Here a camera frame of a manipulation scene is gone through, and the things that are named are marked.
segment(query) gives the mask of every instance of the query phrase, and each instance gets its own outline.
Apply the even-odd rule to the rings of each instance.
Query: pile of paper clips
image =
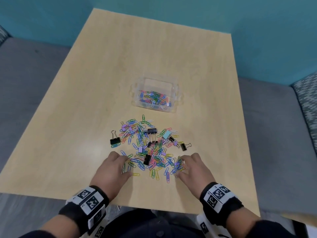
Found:
[[[174,145],[185,151],[192,145],[190,143],[185,145],[184,142],[177,141],[176,138],[179,137],[179,135],[177,135],[178,131],[172,128],[157,131],[151,122],[153,122],[153,120],[145,120],[144,115],[142,115],[142,121],[130,119],[126,123],[121,122],[121,134],[117,137],[116,131],[111,131],[112,139],[110,140],[110,144],[112,148],[118,147],[121,143],[124,144],[126,141],[128,144],[131,144],[132,139],[136,137],[136,144],[132,143],[132,146],[137,150],[136,154],[128,155],[128,167],[126,168],[126,165],[124,165],[122,172],[130,171],[132,167],[136,168],[138,166],[142,171],[149,169],[150,177],[159,180],[158,171],[165,168],[164,176],[166,176],[166,182],[169,183],[170,175],[177,171],[183,171],[185,164],[180,159],[180,156],[176,159],[173,158],[173,154],[167,154],[167,148]]]
[[[155,91],[141,91],[138,94],[138,100],[145,103],[166,105],[167,107],[172,106],[171,102],[168,101],[168,97],[165,94],[161,94]]]

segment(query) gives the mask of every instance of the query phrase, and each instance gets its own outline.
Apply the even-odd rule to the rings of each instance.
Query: wristband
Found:
[[[58,214],[73,220],[81,236],[85,232],[90,235],[105,217],[108,204],[107,195],[99,187],[91,185],[68,199]]]
[[[244,207],[233,192],[216,182],[211,182],[204,188],[199,200],[210,223],[224,228],[231,212]]]

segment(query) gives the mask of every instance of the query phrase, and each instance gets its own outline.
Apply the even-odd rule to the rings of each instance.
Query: wooden table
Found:
[[[132,105],[143,73],[175,77],[175,113]],[[85,188],[109,152],[110,131],[129,119],[172,127],[216,180],[259,215],[230,34],[94,9],[5,168],[0,192],[67,199]],[[200,202],[171,177],[138,168],[113,204],[198,214]]]

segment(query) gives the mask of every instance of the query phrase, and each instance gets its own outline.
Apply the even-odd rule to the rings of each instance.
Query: blue wall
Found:
[[[93,7],[232,34],[238,75],[291,84],[317,71],[317,0],[0,0],[12,36],[71,46]]]

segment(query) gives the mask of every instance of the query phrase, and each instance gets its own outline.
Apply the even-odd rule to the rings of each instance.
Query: patterned backrest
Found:
[[[0,26],[0,46],[7,39],[8,33]]]
[[[317,153],[317,72],[292,85],[301,105]]]

